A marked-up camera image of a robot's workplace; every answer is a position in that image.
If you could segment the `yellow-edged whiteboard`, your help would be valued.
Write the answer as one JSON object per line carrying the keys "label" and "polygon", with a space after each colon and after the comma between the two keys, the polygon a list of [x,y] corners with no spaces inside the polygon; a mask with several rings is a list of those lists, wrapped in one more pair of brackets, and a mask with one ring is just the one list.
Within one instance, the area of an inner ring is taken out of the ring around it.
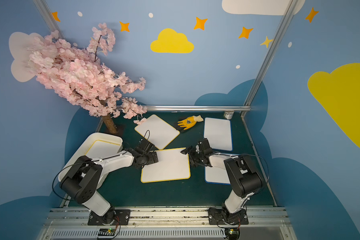
{"label": "yellow-edged whiteboard", "polygon": [[189,179],[191,177],[189,155],[181,153],[185,149],[156,151],[159,161],[143,167],[141,182],[155,183]]}
{"label": "yellow-edged whiteboard", "polygon": [[158,150],[165,149],[180,132],[157,115],[151,115],[137,125],[135,131],[152,143]]}
{"label": "yellow-edged whiteboard", "polygon": [[89,158],[106,158],[116,155],[121,148],[120,144],[115,144],[107,141],[96,140],[91,145],[85,155]]}

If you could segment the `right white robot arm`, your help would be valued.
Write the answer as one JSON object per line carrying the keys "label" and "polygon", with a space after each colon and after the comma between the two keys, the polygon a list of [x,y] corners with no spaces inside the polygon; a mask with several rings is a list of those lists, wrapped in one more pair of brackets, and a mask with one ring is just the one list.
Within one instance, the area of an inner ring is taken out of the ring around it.
{"label": "right white robot arm", "polygon": [[209,224],[247,225],[249,220],[246,203],[267,185],[267,180],[261,176],[253,155],[216,152],[206,138],[199,141],[195,147],[190,146],[181,153],[189,157],[192,167],[219,168],[228,175],[232,191],[220,209],[208,209]]}

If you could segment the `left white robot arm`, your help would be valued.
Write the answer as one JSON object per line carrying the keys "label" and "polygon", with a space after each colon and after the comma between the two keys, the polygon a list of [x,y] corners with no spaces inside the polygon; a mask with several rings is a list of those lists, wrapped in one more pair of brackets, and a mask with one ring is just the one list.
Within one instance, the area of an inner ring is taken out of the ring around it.
{"label": "left white robot arm", "polygon": [[158,154],[152,150],[153,147],[152,143],[143,138],[134,149],[128,148],[115,155],[93,159],[81,156],[62,169],[67,172],[59,180],[60,189],[90,210],[88,225],[120,225],[115,208],[97,191],[98,184],[103,176],[118,169],[130,166],[142,169],[146,165],[158,163]]}

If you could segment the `blue-edged whiteboard front right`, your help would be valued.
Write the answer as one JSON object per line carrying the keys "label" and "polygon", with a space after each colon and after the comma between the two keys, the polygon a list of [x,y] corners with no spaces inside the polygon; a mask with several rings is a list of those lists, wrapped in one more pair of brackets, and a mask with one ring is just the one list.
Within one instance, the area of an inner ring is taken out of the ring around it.
{"label": "blue-edged whiteboard front right", "polygon": [[209,157],[211,167],[205,167],[205,181],[211,184],[230,185],[224,160],[236,155],[217,154]]}

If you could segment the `blue-edged whiteboard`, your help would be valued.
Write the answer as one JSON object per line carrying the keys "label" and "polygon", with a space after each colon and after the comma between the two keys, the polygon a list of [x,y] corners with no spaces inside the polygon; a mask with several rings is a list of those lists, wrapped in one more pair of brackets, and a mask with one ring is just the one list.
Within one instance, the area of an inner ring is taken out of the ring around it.
{"label": "blue-edged whiteboard", "polygon": [[211,184],[230,185],[224,160],[236,155],[217,154],[209,157],[211,167],[205,167],[205,181]]}
{"label": "blue-edged whiteboard", "polygon": [[233,150],[230,120],[205,118],[204,138],[212,149],[231,152]]}

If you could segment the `blue-edged whiteboard back right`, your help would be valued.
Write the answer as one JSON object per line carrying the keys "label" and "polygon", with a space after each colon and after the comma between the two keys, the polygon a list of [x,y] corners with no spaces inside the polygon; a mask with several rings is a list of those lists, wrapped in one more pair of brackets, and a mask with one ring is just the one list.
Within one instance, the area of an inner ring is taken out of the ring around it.
{"label": "blue-edged whiteboard back right", "polygon": [[205,118],[204,138],[212,149],[231,152],[233,150],[230,120]]}

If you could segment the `yellow black work glove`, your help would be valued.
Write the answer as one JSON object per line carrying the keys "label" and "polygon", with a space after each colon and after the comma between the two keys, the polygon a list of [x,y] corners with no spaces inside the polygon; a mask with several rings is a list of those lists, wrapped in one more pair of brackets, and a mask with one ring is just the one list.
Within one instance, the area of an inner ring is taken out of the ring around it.
{"label": "yellow black work glove", "polygon": [[204,119],[201,115],[198,116],[190,116],[186,119],[180,120],[177,123],[175,123],[175,128],[178,131],[186,131],[194,127],[197,123],[203,122]]}

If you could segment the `right green circuit board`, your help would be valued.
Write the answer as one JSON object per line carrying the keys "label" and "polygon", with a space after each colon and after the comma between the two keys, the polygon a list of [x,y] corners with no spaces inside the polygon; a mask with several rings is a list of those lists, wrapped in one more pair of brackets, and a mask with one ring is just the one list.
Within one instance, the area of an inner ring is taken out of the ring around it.
{"label": "right green circuit board", "polygon": [[225,240],[238,240],[240,238],[240,229],[238,228],[225,228]]}

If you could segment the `left green circuit board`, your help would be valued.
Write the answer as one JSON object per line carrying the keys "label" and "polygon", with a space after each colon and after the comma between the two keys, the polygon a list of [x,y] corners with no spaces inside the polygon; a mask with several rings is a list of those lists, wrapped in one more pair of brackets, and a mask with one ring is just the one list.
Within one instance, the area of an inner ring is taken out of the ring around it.
{"label": "left green circuit board", "polygon": [[99,229],[97,240],[112,240],[116,236],[115,228]]}

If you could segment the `pink cherry blossom tree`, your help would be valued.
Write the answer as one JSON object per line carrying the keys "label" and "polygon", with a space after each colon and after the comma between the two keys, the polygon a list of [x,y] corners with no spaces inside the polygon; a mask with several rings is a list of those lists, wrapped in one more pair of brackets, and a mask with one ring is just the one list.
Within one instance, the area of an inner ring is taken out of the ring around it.
{"label": "pink cherry blossom tree", "polygon": [[46,89],[54,90],[74,106],[80,106],[90,116],[102,118],[111,134],[118,132],[113,122],[122,115],[140,125],[147,119],[147,108],[135,98],[125,97],[145,89],[146,80],[133,81],[125,72],[115,73],[100,61],[114,48],[116,36],[106,23],[92,29],[87,48],[79,49],[53,31],[44,38],[35,37],[29,48],[29,69]]}

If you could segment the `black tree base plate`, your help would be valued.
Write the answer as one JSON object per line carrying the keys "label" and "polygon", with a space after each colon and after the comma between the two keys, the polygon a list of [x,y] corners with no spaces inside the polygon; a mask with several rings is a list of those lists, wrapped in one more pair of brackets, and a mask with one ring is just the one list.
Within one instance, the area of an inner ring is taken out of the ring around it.
{"label": "black tree base plate", "polygon": [[124,135],[124,132],[125,132],[125,126],[124,125],[114,125],[114,128],[116,130],[115,133],[110,132],[108,127],[105,128],[105,133],[122,138]]}

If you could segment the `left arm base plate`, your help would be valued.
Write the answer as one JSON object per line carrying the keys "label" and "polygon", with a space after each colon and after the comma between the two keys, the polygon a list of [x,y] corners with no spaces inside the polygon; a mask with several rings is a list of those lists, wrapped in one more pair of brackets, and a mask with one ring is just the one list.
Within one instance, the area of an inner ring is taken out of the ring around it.
{"label": "left arm base plate", "polygon": [[88,226],[126,226],[130,219],[130,210],[118,210],[110,208],[103,216],[91,212],[89,215]]}

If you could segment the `right aluminium frame post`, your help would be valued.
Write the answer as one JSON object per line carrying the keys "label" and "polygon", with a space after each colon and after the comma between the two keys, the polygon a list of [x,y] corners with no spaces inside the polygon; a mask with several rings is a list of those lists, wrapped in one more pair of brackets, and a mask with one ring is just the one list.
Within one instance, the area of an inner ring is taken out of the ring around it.
{"label": "right aluminium frame post", "polygon": [[271,42],[271,46],[268,47],[266,56],[261,65],[261,68],[258,72],[258,75],[255,78],[254,83],[252,84],[252,87],[246,97],[244,107],[247,107],[248,110],[241,111],[241,119],[243,121],[245,120],[246,113],[251,110],[251,104],[256,96],[256,93],[258,92],[258,90],[260,88],[260,85],[261,85],[264,77],[266,76],[267,70],[272,63],[272,60],[278,50],[278,47],[279,47],[280,43],[282,42],[282,39],[294,17],[294,11],[295,11],[295,9],[297,9],[298,3],[299,3],[298,0],[292,0],[287,5],[287,9],[286,9],[286,11],[280,21],[280,24],[276,30],[276,33],[274,35],[274,40]]}

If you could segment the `aluminium frame post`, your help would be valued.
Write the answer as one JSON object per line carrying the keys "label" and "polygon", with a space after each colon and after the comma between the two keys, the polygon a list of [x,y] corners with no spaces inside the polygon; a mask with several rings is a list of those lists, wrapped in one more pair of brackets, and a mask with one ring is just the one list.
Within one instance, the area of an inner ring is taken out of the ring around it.
{"label": "aluminium frame post", "polygon": [[59,27],[58,22],[53,17],[53,14],[45,0],[33,0],[36,8],[38,9],[39,13],[41,14],[43,20],[47,24],[50,32],[59,31],[59,37],[64,39],[65,36],[62,30]]}
{"label": "aluminium frame post", "polygon": [[287,9],[286,9],[286,11],[280,21],[280,24],[276,30],[276,33],[274,35],[274,40],[271,42],[271,46],[268,47],[266,56],[261,65],[261,68],[258,72],[258,75],[255,78],[254,83],[252,84],[252,87],[246,97],[244,107],[247,107],[248,110],[241,111],[241,119],[243,121],[245,120],[246,113],[251,110],[251,104],[256,96],[256,93],[258,92],[258,90],[260,88],[260,85],[261,85],[264,77],[266,76],[267,70],[272,63],[272,60],[278,50],[278,47],[279,47],[280,43],[282,42],[282,39],[294,17],[294,11],[295,11],[295,9],[297,9],[298,3],[299,3],[298,0],[292,0],[287,5]]}

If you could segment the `left aluminium frame post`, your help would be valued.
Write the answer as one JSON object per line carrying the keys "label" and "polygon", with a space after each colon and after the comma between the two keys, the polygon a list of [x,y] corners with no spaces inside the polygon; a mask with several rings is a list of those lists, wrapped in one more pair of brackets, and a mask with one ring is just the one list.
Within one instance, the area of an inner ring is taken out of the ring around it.
{"label": "left aluminium frame post", "polygon": [[38,9],[39,13],[41,14],[43,20],[47,24],[50,32],[59,31],[59,37],[64,39],[65,36],[62,30],[59,27],[58,22],[53,17],[53,14],[45,0],[33,0],[36,8]]}

